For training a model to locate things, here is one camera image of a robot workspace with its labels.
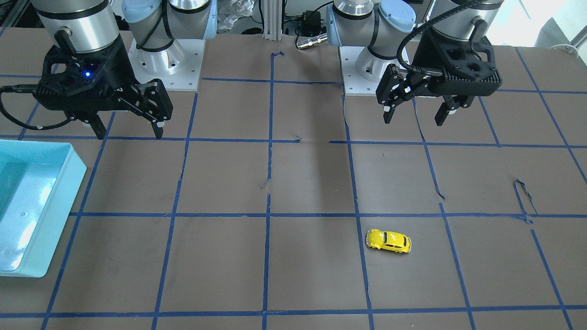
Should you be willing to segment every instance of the plastic tray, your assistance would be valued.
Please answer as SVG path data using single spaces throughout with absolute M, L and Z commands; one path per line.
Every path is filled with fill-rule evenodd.
M 47 273 L 85 172 L 69 143 L 0 140 L 0 276 Z

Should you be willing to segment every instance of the blue tape line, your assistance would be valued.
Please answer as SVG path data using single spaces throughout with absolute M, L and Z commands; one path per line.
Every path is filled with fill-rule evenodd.
M 157 139 L 154 136 L 113 136 L 110 140 L 141 140 L 141 141 L 185 141 L 185 137 L 162 137 Z
M 291 83 L 296 85 L 344 85 L 342 82 L 296 82 L 292 80 L 274 80 L 275 83 Z
M 265 260 L 263 263 L 263 320 L 261 328 L 267 329 L 267 302 L 269 295 L 269 242 L 270 242 L 270 225 L 271 223 L 271 194 L 267 194 L 267 209 L 265 216 Z
M 82 217 L 135 217 L 135 218 L 161 218 L 171 217 L 171 213 L 134 213 L 134 212 L 71 212 L 70 215 L 81 215 Z
M 284 55 L 283 51 L 274 53 L 272 55 Z M 202 78 L 202 80 L 210 80 L 217 82 L 255 82 L 255 83 L 285 83 L 295 85 L 344 85 L 342 82 L 299 82 L 294 80 L 274 80 L 271 79 L 239 79 L 239 78 Z
M 98 151 L 96 161 L 94 162 L 94 167 L 92 169 L 92 173 L 90 174 L 90 178 L 88 179 L 88 182 L 87 182 L 86 191 L 83 193 L 82 202 L 79 207 L 80 213 L 83 212 L 83 208 L 86 206 L 87 197 L 90 194 L 90 188 L 92 188 L 92 183 L 94 182 L 94 178 L 96 177 L 98 165 L 100 164 L 100 159 L 102 159 L 102 154 L 104 153 L 104 147 L 106 146 L 106 142 L 108 141 L 108 134 L 110 133 L 110 129 L 112 128 L 112 123 L 114 123 L 115 116 L 116 116 L 115 113 L 113 113 L 110 116 L 110 122 L 108 123 L 108 127 L 106 128 L 106 134 L 104 136 L 104 140 L 102 140 L 102 145 L 100 147 L 100 150 Z M 49 299 L 49 305 L 47 306 L 47 310 L 45 312 L 45 317 L 43 318 L 41 330 L 45 330 L 47 328 L 47 322 L 49 321 L 49 314 L 53 310 L 53 304 L 55 303 L 55 298 L 57 297 L 57 292 L 59 290 L 59 286 L 61 285 L 63 273 L 65 272 L 65 268 L 67 267 L 67 264 L 68 264 L 69 254 L 71 253 L 72 246 L 73 246 L 73 240 L 75 239 L 75 236 L 77 234 L 77 228 L 79 227 L 79 223 L 80 223 L 81 219 L 82 219 L 82 216 L 80 214 L 78 214 L 75 219 L 75 223 L 73 224 L 72 233 L 69 236 L 68 246 L 65 249 L 65 254 L 63 256 L 63 261 L 61 262 L 61 267 L 59 268 L 57 280 L 55 281 L 55 286 L 53 287 L 53 292 L 51 293 L 51 298 Z
M 565 305 L 566 310 L 586 310 L 587 305 Z M 284 311 L 181 311 L 181 312 L 55 312 L 50 318 L 159 318 L 173 317 L 211 317 L 211 316 L 283 316 L 283 315 L 365 315 L 373 314 L 428 314 L 462 312 L 500 312 L 500 311 L 560 311 L 560 305 L 519 305 L 484 307 L 432 307 L 432 308 L 376 308 L 376 309 L 315 309 Z M 0 313 L 0 319 L 43 318 L 45 313 Z
M 546 257 L 544 257 L 544 253 L 542 252 L 542 248 L 540 247 L 540 242 L 538 242 L 538 237 L 536 236 L 536 232 L 534 231 L 534 229 L 531 229 L 530 232 L 532 232 L 532 237 L 534 238 L 534 243 L 536 243 L 536 248 L 538 249 L 538 253 L 540 254 L 540 259 L 542 259 L 542 263 L 544 264 L 544 268 L 546 269 L 546 273 L 548 274 L 548 278 L 552 284 L 552 289 L 554 290 L 554 293 L 556 295 L 556 300 L 558 300 L 558 304 L 560 305 L 562 313 L 565 315 L 566 324 L 567 324 L 567 326 L 569 326 L 569 330 L 573 330 L 573 325 L 571 324 L 571 320 L 569 319 L 569 315 L 566 312 L 565 304 L 563 304 L 563 302 L 562 302 L 561 294 L 558 291 L 558 288 L 556 287 L 556 283 L 554 281 L 554 277 L 552 276 L 552 272 L 550 270 L 550 267 L 548 266 L 548 263 L 546 261 Z
M 342 110 L 345 111 L 345 96 L 342 96 Z M 357 193 L 357 182 L 355 176 L 355 162 L 353 161 L 353 149 L 350 143 L 350 129 L 349 125 L 345 120 L 345 133 L 346 133 L 346 147 L 349 153 L 349 165 L 350 165 L 350 182 L 353 188 L 353 201 L 355 202 L 355 219 L 357 222 L 357 238 L 359 242 L 359 252 L 361 257 L 361 269 L 363 271 L 363 285 L 365 286 L 365 299 L 367 302 L 367 310 L 369 311 L 369 329 L 375 329 L 375 323 L 373 322 L 373 313 L 371 312 L 371 297 L 369 297 L 369 276 L 367 274 L 367 264 L 365 261 L 365 248 L 363 247 L 363 229 L 361 226 L 361 217 L 359 211 L 359 194 Z
M 467 288 L 465 287 L 465 280 L 463 278 L 463 272 L 461 271 L 461 265 L 458 262 L 457 248 L 454 246 L 453 234 L 450 231 L 448 218 L 446 216 L 446 213 L 444 212 L 444 205 L 442 203 L 438 205 L 440 206 L 440 212 L 442 213 L 442 218 L 444 219 L 444 227 L 446 228 L 446 234 L 448 235 L 450 249 L 453 252 L 454 265 L 457 269 L 458 281 L 461 283 L 461 289 L 463 290 L 463 298 L 465 299 L 465 306 L 467 307 L 469 321 L 471 322 L 471 329 L 475 330 L 475 320 L 473 319 L 473 312 L 471 311 L 471 304 L 469 303 L 469 296 L 467 295 Z
M 491 123 L 491 119 L 489 118 L 489 113 L 487 112 L 487 108 L 485 107 L 485 103 L 483 102 L 483 99 L 481 98 L 481 96 L 478 97 L 479 99 L 479 103 L 481 104 L 481 108 L 483 109 L 483 113 L 485 113 L 485 118 L 487 118 L 487 123 L 489 124 L 489 128 L 491 129 L 491 134 L 493 134 L 493 138 L 495 139 L 495 144 L 497 144 L 497 146 L 500 146 L 500 141 L 497 138 L 497 134 L 495 132 L 495 129 L 493 128 L 493 124 Z
M 527 89 L 498 89 L 498 92 L 510 92 L 510 93 L 538 93 L 537 90 Z M 544 94 L 587 94 L 587 92 L 579 92 L 573 90 L 540 90 Z
M 436 189 L 436 193 L 442 198 L 446 200 L 446 197 L 442 195 L 440 192 L 440 188 L 438 187 L 438 181 L 436 180 L 436 172 L 434 172 L 434 165 L 432 164 L 432 157 L 430 157 L 430 151 L 428 150 L 428 143 L 426 142 L 426 138 L 424 137 L 424 132 L 422 132 L 422 127 L 420 126 L 420 121 L 418 119 L 418 109 L 416 107 L 416 99 L 411 100 L 412 105 L 414 106 L 414 113 L 416 114 L 416 123 L 418 124 L 418 130 L 420 131 L 420 136 L 422 137 L 422 145 L 424 146 L 424 151 L 426 152 L 426 158 L 428 159 L 428 166 L 430 167 L 430 174 L 432 174 L 432 181 L 434 182 L 434 188 Z
M 535 218 L 587 218 L 587 214 L 529 214 Z
M 565 305 L 567 310 L 569 309 L 587 309 L 587 305 Z
M 524 209 L 524 205 L 522 204 L 522 199 L 519 196 L 518 187 L 516 186 L 517 183 L 518 182 L 514 180 L 514 191 L 515 191 L 515 196 L 518 199 L 519 209 L 520 209 L 520 211 L 522 211 L 522 220 L 524 220 L 528 224 L 532 224 L 532 220 L 528 219 L 528 213 Z
M 541 90 L 544 94 L 587 94 L 587 92 L 559 91 L 559 90 Z
M 163 258 L 163 267 L 161 269 L 161 278 L 159 280 L 159 289 L 157 291 L 157 300 L 155 303 L 155 313 L 158 314 L 161 308 L 161 299 L 163 297 L 163 289 L 165 288 L 165 278 L 167 276 L 167 266 L 169 265 L 169 255 L 171 253 L 171 243 L 173 241 L 173 230 L 175 228 L 176 223 L 176 216 L 177 216 L 177 204 L 180 200 L 180 192 L 181 192 L 181 185 L 183 183 L 183 175 L 185 174 L 185 164 L 187 162 L 188 152 L 190 150 L 190 134 L 191 130 L 194 126 L 194 116 L 195 116 L 195 109 L 198 103 L 198 93 L 194 94 L 194 101 L 192 102 L 191 108 L 191 115 L 190 115 L 190 123 L 187 128 L 187 135 L 185 137 L 185 146 L 184 146 L 184 158 L 183 163 L 181 165 L 181 174 L 179 179 L 177 180 L 177 188 L 176 188 L 176 196 L 173 200 L 173 209 L 172 209 L 172 216 L 169 223 L 169 233 L 167 236 L 167 245 L 165 247 L 165 257 Z M 151 330 L 157 329 L 157 320 L 158 316 L 155 315 L 153 317 L 153 323 L 151 324 Z
M 69 215 L 84 217 L 171 217 L 171 213 L 128 213 L 128 212 L 70 212 Z M 176 217 L 186 218 L 263 218 L 265 213 L 176 213 Z M 522 220 L 522 214 L 515 213 L 445 213 L 449 218 L 455 217 L 509 217 L 519 218 Z M 271 213 L 271 217 L 282 218 L 349 218 L 355 217 L 355 213 Z M 365 217 L 383 217 L 383 218 L 440 218 L 441 213 L 359 213 L 362 218 Z M 528 214 L 535 218 L 587 218 L 587 214 Z
M 217 82 L 261 82 L 268 83 L 271 80 L 267 79 L 239 79 L 239 78 L 202 78 L 202 80 L 211 80 Z
M 331 140 L 330 144 L 346 144 L 346 141 Z M 408 145 L 423 146 L 422 142 L 405 142 L 405 141 L 351 141 L 351 144 L 391 144 L 391 145 Z M 587 146 L 563 146 L 557 144 L 495 144 L 495 143 L 459 143 L 459 142 L 426 142 L 429 146 L 450 146 L 450 147 L 512 147 L 512 148 L 559 148 L 559 149 L 587 149 Z
M 518 54 L 519 59 L 522 61 L 522 64 L 524 65 L 524 69 L 526 69 L 526 72 L 528 73 L 528 76 L 530 76 L 530 79 L 532 80 L 532 83 L 534 84 L 534 87 L 538 91 L 538 95 L 540 95 L 540 99 L 542 100 L 544 106 L 546 107 L 546 110 L 547 110 L 548 114 L 550 115 L 550 117 L 552 119 L 552 122 L 553 122 L 554 126 L 556 127 L 556 130 L 561 135 L 562 141 L 567 146 L 567 149 L 569 150 L 569 154 L 571 154 L 571 157 L 573 158 L 573 161 L 575 162 L 575 165 L 577 166 L 577 169 L 579 170 L 581 176 L 583 177 L 583 181 L 585 181 L 585 183 L 587 183 L 587 176 L 585 176 L 585 172 L 581 168 L 581 165 L 579 164 L 579 161 L 577 161 L 577 158 L 575 157 L 575 154 L 573 153 L 573 150 L 569 147 L 569 143 L 567 142 L 567 140 L 565 138 L 565 135 L 562 133 L 561 128 L 558 126 L 558 123 L 556 122 L 556 119 L 554 118 L 554 115 L 552 114 L 552 111 L 550 110 L 550 107 L 548 106 L 546 100 L 544 99 L 544 95 L 540 91 L 540 88 L 538 87 L 538 84 L 536 84 L 536 80 L 534 80 L 534 77 L 532 76 L 532 73 L 530 73 L 530 69 L 528 68 L 528 65 L 526 65 L 526 62 L 524 61 L 524 58 L 522 57 L 522 54 L 519 52 L 518 48 L 517 47 L 514 47 L 514 49 L 515 49 L 516 53 Z
M 0 75 L 0 78 L 31 78 L 31 79 L 40 79 L 41 76 L 37 76 L 37 75 Z
M 498 89 L 498 92 L 510 92 L 510 93 L 538 93 L 536 90 L 527 89 Z

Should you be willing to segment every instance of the blue tape grid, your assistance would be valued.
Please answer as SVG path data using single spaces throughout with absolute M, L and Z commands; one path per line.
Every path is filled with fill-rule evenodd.
M 0 30 L 0 36 L 5 32 L 6 27 L 2 28 Z M 45 329 L 47 326 L 47 322 L 49 318 L 70 318 L 70 317 L 152 317 L 153 318 L 153 324 L 152 324 L 152 329 L 156 329 L 157 326 L 157 319 L 159 317 L 174 317 L 174 316 L 262 316 L 264 321 L 263 321 L 263 329 L 266 329 L 266 317 L 267 315 L 335 315 L 335 314 L 368 314 L 369 316 L 369 322 L 370 322 L 370 329 L 373 329 L 373 314 L 397 314 L 397 313 L 435 313 L 435 312 L 466 312 L 469 315 L 469 319 L 471 322 L 471 327 L 472 329 L 475 329 L 475 325 L 474 325 L 474 320 L 473 320 L 473 315 L 472 312 L 483 312 L 483 311 L 527 311 L 527 310 L 561 310 L 564 313 L 565 316 L 565 320 L 567 321 L 568 327 L 569 329 L 573 329 L 569 316 L 567 314 L 567 310 L 585 310 L 587 309 L 587 305 L 564 305 L 564 303 L 562 302 L 562 298 L 560 296 L 560 293 L 557 289 L 555 280 L 552 276 L 552 273 L 550 272 L 548 263 L 546 261 L 546 258 L 544 256 L 544 253 L 542 252 L 542 248 L 538 242 L 538 238 L 536 236 L 536 233 L 534 230 L 531 230 L 532 232 L 532 236 L 534 238 L 534 241 L 536 243 L 538 252 L 541 256 L 542 262 L 544 263 L 544 267 L 546 269 L 546 272 L 549 276 L 549 279 L 551 281 L 553 290 L 555 291 L 556 297 L 559 301 L 559 305 L 546 305 L 546 306 L 533 306 L 533 305 L 529 305 L 529 306 L 505 306 L 505 307 L 471 307 L 469 302 L 468 302 L 468 296 L 467 296 L 467 292 L 466 292 L 466 287 L 465 287 L 465 283 L 464 283 L 464 279 L 462 276 L 462 273 L 460 271 L 460 265 L 458 263 L 458 256 L 457 256 L 457 252 L 456 252 L 456 248 L 454 247 L 454 242 L 452 240 L 452 235 L 450 232 L 450 226 L 448 224 L 448 218 L 449 217 L 502 217 L 502 216 L 513 216 L 513 217 L 519 217 L 519 214 L 485 214 L 485 213 L 446 213 L 444 211 L 444 207 L 442 205 L 442 203 L 440 204 L 440 209 L 441 209 L 441 213 L 440 214 L 362 214 L 359 212 L 359 206 L 358 206 L 358 202 L 357 202 L 357 192 L 356 192 L 356 181 L 355 181 L 355 174 L 354 174 L 354 165 L 353 165 L 353 160 L 352 160 L 352 145 L 353 144 L 408 144 L 408 145 L 422 145 L 422 146 L 427 146 L 427 145 L 447 145 L 447 146 L 487 146 L 487 147 L 530 147 L 530 148 L 566 148 L 568 149 L 571 157 L 573 158 L 578 170 L 580 171 L 583 179 L 585 180 L 585 182 L 587 183 L 587 178 L 585 177 L 585 173 L 583 172 L 581 166 L 579 165 L 575 155 L 573 154 L 572 149 L 585 149 L 587 148 L 587 146 L 572 146 L 569 145 L 566 138 L 563 135 L 562 130 L 560 129 L 560 127 L 558 126 L 548 104 L 546 103 L 546 100 L 544 99 L 543 94 L 548 94 L 548 93 L 557 93 L 557 94 L 587 94 L 587 92 L 565 92 L 565 91 L 546 91 L 546 90 L 540 90 L 538 88 L 538 85 L 536 84 L 536 81 L 534 80 L 534 78 L 531 75 L 531 72 L 528 69 L 528 66 L 526 65 L 526 63 L 524 62 L 524 59 L 522 58 L 519 50 L 516 48 L 516 52 L 520 58 L 520 60 L 522 61 L 522 64 L 524 65 L 524 68 L 526 69 L 528 75 L 530 76 L 536 90 L 515 90 L 515 89 L 500 89 L 500 92 L 521 92 L 521 93 L 538 93 L 554 123 L 554 125 L 556 126 L 557 130 L 559 131 L 559 134 L 561 135 L 562 140 L 564 141 L 564 145 L 563 146 L 550 146 L 550 145 L 526 145 L 526 144 L 500 144 L 497 134 L 495 133 L 495 130 L 492 126 L 491 120 L 489 118 L 489 115 L 487 113 L 487 110 L 484 106 L 483 100 L 481 98 L 480 99 L 480 103 L 481 103 L 481 107 L 483 108 L 483 111 L 485 113 L 485 116 L 488 120 L 488 124 L 491 128 L 492 134 L 495 138 L 495 144 L 482 144 L 482 143 L 429 143 L 426 142 L 423 138 L 422 142 L 370 142 L 370 141 L 351 141 L 350 139 L 350 133 L 349 133 L 349 128 L 348 126 L 345 124 L 346 126 L 346 134 L 347 134 L 347 139 L 346 141 L 331 141 L 331 143 L 346 143 L 348 146 L 348 151 L 349 151 L 349 162 L 350 162 L 350 168 L 351 168 L 351 175 L 352 175 L 352 184 L 353 184 L 353 195 L 355 198 L 355 213 L 354 214 L 335 214 L 335 213 L 308 213 L 308 214 L 286 214 L 286 213 L 271 213 L 271 208 L 270 208 L 270 204 L 271 204 L 271 196 L 268 194 L 267 196 L 267 208 L 266 208 L 266 213 L 265 214 L 235 214 L 235 213 L 215 213 L 215 214 L 207 214 L 207 213 L 194 213 L 194 214 L 190 214 L 190 213 L 177 213 L 177 202 L 178 202 L 178 197 L 179 197 L 179 193 L 181 190 L 181 182 L 183 179 L 183 171 L 182 171 L 182 175 L 180 176 L 180 179 L 178 180 L 178 184 L 177 184 L 177 189 L 176 189 L 176 197 L 174 200 L 174 207 L 173 207 L 173 212 L 172 214 L 169 213 L 86 213 L 83 211 L 83 208 L 85 206 L 85 203 L 87 201 L 87 197 L 90 191 L 90 188 L 92 186 L 92 182 L 93 179 L 95 177 L 100 159 L 102 157 L 103 154 L 103 150 L 104 147 L 106 145 L 106 142 L 108 140 L 154 140 L 154 138 L 151 137 L 109 137 L 109 132 L 110 132 L 110 128 L 112 126 L 112 123 L 114 121 L 114 117 L 115 117 L 115 113 L 113 113 L 110 117 L 110 122 L 108 124 L 107 130 L 106 130 L 106 138 L 102 141 L 102 147 L 100 148 L 100 151 L 98 152 L 98 155 L 96 157 L 96 162 L 94 165 L 94 168 L 92 170 L 92 173 L 90 175 L 90 179 L 88 182 L 88 185 L 86 187 L 84 196 L 82 198 L 82 204 L 80 206 L 80 210 L 79 212 L 75 212 L 75 213 L 71 213 L 71 215 L 76 217 L 74 226 L 72 228 L 72 233 L 70 235 L 69 241 L 68 241 L 68 246 L 65 252 L 65 255 L 63 257 L 63 261 L 62 261 L 62 266 L 60 268 L 60 271 L 58 273 L 58 277 L 49 301 L 49 305 L 47 307 L 47 310 L 45 313 L 0 313 L 0 318 L 43 318 L 43 323 L 42 323 L 42 327 L 41 329 Z M 185 140 L 185 153 L 184 153 L 184 162 L 183 162 L 183 167 L 185 168 L 185 162 L 186 162 L 186 158 L 188 155 L 188 148 L 189 148 L 189 142 L 190 141 L 209 141 L 209 142 L 248 142 L 248 143 L 269 143 L 270 147 L 269 147 L 269 164 L 268 164 L 268 180 L 271 178 L 271 144 L 273 142 L 276 143 L 299 143 L 299 140 L 273 140 L 272 139 L 272 100 L 273 100 L 273 86 L 275 83 L 290 83 L 290 84 L 302 84 L 302 85 L 341 85 L 342 83 L 340 82 L 295 82 L 295 81 L 288 81 L 288 80 L 274 80 L 274 56 L 275 54 L 272 54 L 271 57 L 271 80 L 255 80 L 255 79 L 222 79 L 222 78 L 203 78 L 204 80 L 221 80 L 221 81 L 235 81 L 235 82 L 259 82 L 259 83 L 270 83 L 271 84 L 271 100 L 270 100 L 270 121 L 269 121 L 269 125 L 270 125 L 270 130 L 269 130 L 269 139 L 268 140 L 254 140 L 254 139 L 197 139 L 197 138 L 189 138 L 190 136 L 190 131 L 193 125 L 193 120 L 194 120 L 194 114 L 195 114 L 195 104 L 197 101 L 197 94 L 195 95 L 194 98 L 194 107 L 193 107 L 193 111 L 191 114 L 191 118 L 190 118 L 190 126 L 188 129 L 188 134 L 187 137 L 185 139 L 182 138 L 164 138 L 164 140 Z M 35 75 L 0 75 L 0 78 L 40 78 L 40 76 L 35 76 Z M 31 113 L 31 116 L 28 119 L 28 123 L 30 123 L 30 121 L 32 120 L 32 118 L 34 117 L 34 114 L 38 108 L 38 104 L 35 105 L 35 108 L 33 108 L 33 111 Z M 14 139 L 19 139 L 22 140 L 22 138 L 25 135 L 25 130 L 23 130 L 19 135 L 13 135 L 13 134 L 0 134 L 0 137 L 3 138 L 14 138 Z M 34 136 L 35 138 L 38 139 L 95 139 L 93 136 Z M 430 169 L 432 172 L 432 175 L 434 175 L 433 171 L 433 166 L 430 163 Z M 524 215 L 524 209 L 523 206 L 521 205 L 521 211 L 522 211 L 522 215 Z M 71 248 L 73 245 L 73 240 L 75 238 L 76 232 L 77 232 L 77 228 L 79 226 L 79 222 L 80 219 L 83 216 L 90 216 L 90 215 L 101 215 L 101 216 L 128 216 L 128 217 L 152 217 L 152 216 L 160 216 L 160 217 L 168 217 L 171 216 L 171 222 L 170 222 L 170 229 L 169 229 L 169 234 L 168 234 L 168 242 L 167 242 L 167 247 L 166 247 L 166 254 L 165 254 L 165 259 L 164 259 L 164 265 L 163 265 L 163 269 L 161 272 L 161 280 L 160 280 L 160 287 L 159 287 L 159 291 L 158 291 L 158 295 L 157 295 L 157 303 L 156 303 L 156 307 L 154 312 L 149 313 L 149 312 L 138 312 L 138 313 L 114 313 L 114 312 L 93 312 L 93 313 L 54 313 L 52 312 L 52 308 L 53 308 L 53 304 L 55 302 L 55 298 L 57 296 L 58 293 L 58 289 L 59 289 L 59 285 L 61 282 L 61 279 L 63 277 L 63 273 L 65 271 L 65 267 L 69 258 L 69 254 L 71 252 Z M 173 228 L 174 228 L 174 219 L 175 217 L 178 216 L 182 216 L 182 217 L 209 217 L 209 216 L 217 216 L 217 217 L 229 217 L 229 216 L 242 216 L 242 215 L 246 215 L 246 216 L 251 216 L 251 217 L 262 217 L 264 216 L 266 218 L 266 242 L 265 242 L 265 271 L 264 271 L 264 305 L 263 305 L 263 310 L 262 311 L 217 311 L 217 312 L 160 312 L 159 308 L 160 308 L 160 304 L 161 304 L 161 296 L 163 293 L 163 288 L 164 288 L 164 281 L 165 281 L 165 276 L 166 276 L 166 269 L 167 269 L 167 264 L 168 264 L 168 256 L 169 256 L 169 252 L 170 252 L 170 248 L 171 248 L 171 241 L 173 238 Z M 268 261 L 269 261 L 269 219 L 270 217 L 300 217 L 300 216 L 307 216 L 307 217 L 356 217 L 357 219 L 357 233 L 358 233 L 358 239 L 359 239 L 359 245 L 360 245 L 360 251 L 361 251 L 361 260 L 362 260 L 362 268 L 363 268 L 363 277 L 364 277 L 364 281 L 365 281 L 365 291 L 366 291 L 366 299 L 367 299 L 367 309 L 345 309 L 345 310 L 316 310 L 316 311 L 307 311 L 307 310 L 300 310 L 300 311 L 267 311 L 267 294 L 268 294 Z M 362 231 L 361 231 L 361 227 L 360 227 L 360 218 L 361 217 L 376 217 L 376 216 L 382 216 L 382 217 L 439 217 L 442 216 L 442 218 L 445 221 L 445 225 L 446 225 L 446 230 L 447 230 L 447 235 L 449 237 L 449 241 L 451 244 L 451 249 L 453 251 L 453 258 L 457 267 L 457 273 L 461 282 L 461 289 L 463 290 L 463 295 L 464 295 L 464 299 L 465 299 L 465 304 L 466 307 L 462 308 L 462 307 L 455 307 L 455 308 L 407 308 L 407 309 L 372 309 L 371 304 L 370 304 L 370 299 L 369 299 L 369 290 L 368 290 L 368 278 L 367 278 L 367 272 L 366 272 L 366 266 L 365 266 L 365 255 L 364 255 L 364 250 L 363 250 L 363 244 L 362 244 Z M 587 215 L 585 214 L 528 214 L 528 216 L 531 217 L 537 217 L 537 218 L 570 218 L 570 217 L 577 217 L 577 218 L 587 218 Z
M 104 140 L 102 140 L 102 145 L 100 150 L 98 151 L 98 155 L 96 157 L 96 162 L 94 163 L 94 168 L 92 169 L 92 173 L 90 174 L 90 179 L 88 181 L 86 191 L 83 194 L 82 202 L 79 207 L 80 213 L 83 212 L 83 208 L 86 206 L 87 197 L 90 193 L 90 188 L 92 188 L 92 183 L 94 178 L 96 177 L 96 172 L 98 170 L 98 165 L 100 164 L 100 159 L 102 158 L 102 154 L 104 153 L 104 147 L 106 147 L 106 142 L 108 141 L 107 137 L 110 133 L 110 129 L 112 128 L 112 123 L 114 122 L 114 117 L 116 116 L 115 113 L 112 113 L 110 116 L 110 122 L 106 127 L 106 134 Z M 69 254 L 71 253 L 71 249 L 73 246 L 73 240 L 75 239 L 75 235 L 77 233 L 77 228 L 79 227 L 80 220 L 82 219 L 81 214 L 78 214 L 75 223 L 73 224 L 72 233 L 69 236 L 68 246 L 65 249 L 65 254 L 63 256 L 63 261 L 61 263 L 61 267 L 59 268 L 59 273 L 57 275 L 57 280 L 55 281 L 55 286 L 53 287 L 53 292 L 51 293 L 51 298 L 49 300 L 49 305 L 47 306 L 47 311 L 45 312 L 45 316 L 43 317 L 43 323 L 41 325 L 41 330 L 45 330 L 47 327 L 47 322 L 49 322 L 49 317 L 51 315 L 51 311 L 53 310 L 53 304 L 55 303 L 55 298 L 57 297 L 57 292 L 59 290 L 59 285 L 61 284 L 61 279 L 63 278 L 63 273 L 65 271 L 65 267 L 68 264 Z
M 345 110 L 345 96 L 342 96 L 342 110 Z M 369 276 L 367 274 L 367 264 L 365 261 L 365 248 L 363 247 L 363 229 L 361 227 L 361 216 L 359 211 L 359 195 L 357 193 L 357 181 L 355 177 L 355 162 L 353 161 L 353 148 L 350 143 L 350 129 L 349 125 L 345 120 L 345 131 L 346 131 L 346 147 L 349 152 L 349 164 L 350 164 L 350 182 L 353 187 L 353 201 L 355 202 L 355 219 L 357 221 L 357 235 L 359 240 L 359 251 L 361 256 L 361 269 L 363 271 L 363 285 L 365 286 L 365 298 L 367 299 L 367 310 L 369 311 L 369 329 L 375 329 L 375 323 L 373 322 L 373 312 L 371 306 L 371 298 L 369 297 Z
M 171 253 L 171 242 L 173 240 L 173 230 L 176 223 L 177 204 L 180 201 L 181 184 L 183 183 L 183 175 L 185 173 L 185 163 L 187 161 L 188 152 L 190 149 L 190 134 L 191 129 L 194 126 L 195 108 L 198 103 L 198 94 L 194 95 L 194 101 L 192 103 L 190 124 L 188 125 L 187 134 L 185 136 L 185 147 L 184 147 L 184 158 L 181 164 L 180 178 L 177 180 L 176 196 L 173 200 L 173 210 L 171 211 L 171 220 L 169 223 L 169 234 L 167 236 L 167 245 L 165 247 L 165 257 L 163 259 L 163 269 L 161 270 L 161 278 L 159 280 L 159 290 L 157 291 L 157 300 L 155 303 L 155 316 L 153 316 L 153 322 L 151 323 L 151 329 L 157 329 L 158 314 L 161 308 L 161 299 L 163 297 L 163 289 L 165 287 L 165 278 L 167 275 L 167 266 L 169 265 L 169 254 Z
M 571 157 L 573 158 L 573 161 L 575 162 L 575 165 L 577 166 L 577 169 L 581 173 L 581 176 L 583 177 L 583 181 L 585 181 L 585 183 L 587 183 L 587 177 L 585 176 L 585 172 L 583 172 L 583 169 L 581 168 L 581 165 L 579 165 L 579 162 L 577 161 L 577 158 L 575 157 L 575 154 L 573 153 L 573 150 L 569 147 L 569 143 L 566 141 L 565 135 L 562 133 L 562 130 L 558 126 L 558 123 L 556 122 L 556 119 L 554 118 L 554 115 L 552 114 L 552 111 L 550 110 L 550 107 L 546 103 L 546 100 L 544 99 L 544 95 L 542 94 L 542 91 L 540 91 L 540 88 L 538 88 L 538 84 L 536 84 L 536 80 L 534 80 L 534 77 L 532 76 L 532 73 L 530 72 L 530 69 L 528 68 L 528 65 L 524 61 L 524 58 L 522 57 L 522 54 L 520 54 L 518 48 L 515 47 L 514 49 L 515 49 L 516 53 L 518 54 L 519 59 L 522 61 L 522 64 L 524 66 L 524 69 L 526 69 L 526 72 L 528 73 L 528 76 L 530 76 L 530 79 L 532 80 L 532 83 L 534 84 L 534 87 L 536 87 L 536 91 L 538 92 L 538 95 L 540 95 L 540 99 L 542 100 L 544 106 L 546 107 L 546 110 L 548 111 L 548 114 L 550 115 L 554 126 L 556 126 L 556 130 L 561 135 L 562 141 L 565 143 L 565 146 L 567 147 L 567 150 L 569 150 L 569 154 L 571 154 Z

